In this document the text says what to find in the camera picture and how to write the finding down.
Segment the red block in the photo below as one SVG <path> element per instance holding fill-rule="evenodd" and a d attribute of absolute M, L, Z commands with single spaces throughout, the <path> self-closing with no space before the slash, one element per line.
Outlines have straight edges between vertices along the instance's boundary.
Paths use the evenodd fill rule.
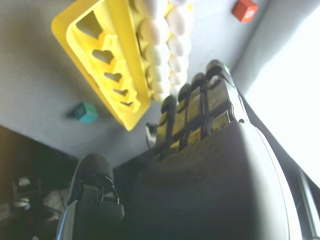
<path fill-rule="evenodd" d="M 248 23 L 254 18 L 258 7 L 259 6 L 251 0 L 239 0 L 232 13 L 241 23 Z"/>

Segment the bright white light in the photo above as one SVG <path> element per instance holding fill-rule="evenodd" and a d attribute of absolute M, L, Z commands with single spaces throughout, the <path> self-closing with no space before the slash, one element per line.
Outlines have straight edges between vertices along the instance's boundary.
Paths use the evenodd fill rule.
<path fill-rule="evenodd" d="M 320 7 L 261 70 L 246 99 L 320 187 Z"/>

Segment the robotic hand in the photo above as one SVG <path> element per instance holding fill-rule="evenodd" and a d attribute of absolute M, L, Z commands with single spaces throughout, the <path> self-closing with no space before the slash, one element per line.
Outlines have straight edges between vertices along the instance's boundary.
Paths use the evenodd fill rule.
<path fill-rule="evenodd" d="M 155 164 L 135 181 L 125 237 L 302 239 L 284 173 L 223 63 L 211 61 L 180 90 L 178 104 L 172 96 L 164 100 L 161 113 Z M 57 239 L 116 234 L 124 209 L 105 159 L 83 159 L 71 189 Z"/>

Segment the yellow plastic tray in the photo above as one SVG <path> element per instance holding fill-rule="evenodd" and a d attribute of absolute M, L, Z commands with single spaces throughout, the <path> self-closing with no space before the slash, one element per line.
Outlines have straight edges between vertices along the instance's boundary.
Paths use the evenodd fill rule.
<path fill-rule="evenodd" d="M 136 27 L 127 0 L 77 0 L 51 29 L 116 120 L 132 130 L 150 106 Z"/>

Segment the green block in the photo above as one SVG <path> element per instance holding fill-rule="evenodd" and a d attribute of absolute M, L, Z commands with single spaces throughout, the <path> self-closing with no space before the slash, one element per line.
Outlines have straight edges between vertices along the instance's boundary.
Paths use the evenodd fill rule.
<path fill-rule="evenodd" d="M 82 102 L 74 110 L 73 115 L 78 122 L 84 124 L 91 124 L 98 118 L 98 112 L 95 106 Z"/>

